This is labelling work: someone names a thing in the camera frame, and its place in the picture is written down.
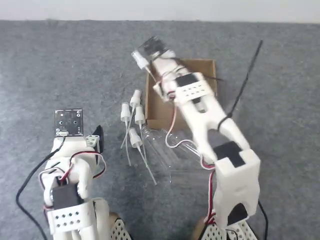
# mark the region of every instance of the perforated base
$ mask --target perforated base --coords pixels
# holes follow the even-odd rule
[[[125,223],[122,219],[118,218],[110,232],[111,240],[131,240],[129,233],[125,228]]]
[[[231,240],[258,240],[246,221],[228,227],[228,230],[221,230],[216,225],[207,226],[201,240],[227,240],[227,235]]]

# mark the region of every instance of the circuit board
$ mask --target circuit board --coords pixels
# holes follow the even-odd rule
[[[81,137],[84,135],[83,111],[62,109],[54,111],[55,136]]]

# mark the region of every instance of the black zip tie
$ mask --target black zip tie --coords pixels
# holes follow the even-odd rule
[[[238,96],[236,97],[236,99],[235,99],[235,101],[234,101],[234,104],[233,104],[233,106],[232,106],[232,108],[231,108],[231,111],[219,122],[218,127],[217,127],[218,132],[220,131],[221,124],[222,124],[225,120],[227,120],[227,119],[229,119],[229,118],[232,118],[233,113],[234,113],[234,110],[236,109],[236,106],[237,106],[237,104],[238,104],[238,102],[239,102],[239,100],[240,100],[240,97],[241,97],[241,95],[244,93],[244,89],[245,89],[245,87],[246,87],[246,85],[247,85],[247,82],[248,82],[248,79],[249,79],[249,75],[250,75],[250,73],[252,72],[252,69],[253,69],[254,66],[255,66],[255,62],[256,62],[256,60],[257,60],[257,57],[258,57],[258,54],[259,54],[259,52],[260,52],[260,48],[261,48],[263,42],[264,42],[263,40],[260,40],[259,45],[258,45],[258,47],[257,47],[256,50],[255,50],[255,54],[254,54],[254,56],[253,56],[253,58],[252,58],[252,60],[251,60],[251,63],[250,63],[248,72],[246,73],[245,79],[244,79],[244,81],[243,81],[243,83],[242,83],[242,86],[241,86],[241,88],[240,88],[239,94],[238,94]]]

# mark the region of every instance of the cardboard box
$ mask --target cardboard box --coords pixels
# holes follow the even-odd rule
[[[191,72],[200,72],[205,76],[216,77],[215,61],[211,59],[183,59],[183,63]],[[217,94],[217,81],[206,78],[213,92]],[[171,102],[163,102],[154,91],[155,82],[149,73],[146,75],[145,89],[145,119],[150,129],[169,129],[173,117],[173,105]],[[178,111],[173,130],[187,127],[187,123]]]

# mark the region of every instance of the perforated bracket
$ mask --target perforated bracket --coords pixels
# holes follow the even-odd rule
[[[211,94],[213,95],[213,92],[205,80],[180,86],[175,90],[175,98],[180,104],[185,104],[193,99],[201,98],[205,95]]]
[[[48,211],[47,218],[50,233],[68,232],[91,226],[95,218],[95,209],[92,201],[80,205]]]
[[[124,221],[122,221],[122,219],[118,218],[115,221],[111,229],[110,239],[111,240],[131,240],[129,233],[125,228],[125,223]]]
[[[100,137],[98,135],[89,135],[85,138],[86,145],[92,148],[94,148],[97,145],[99,140],[100,140]]]
[[[246,221],[228,226],[227,229],[219,229],[217,225],[206,227],[201,240],[258,240]]]

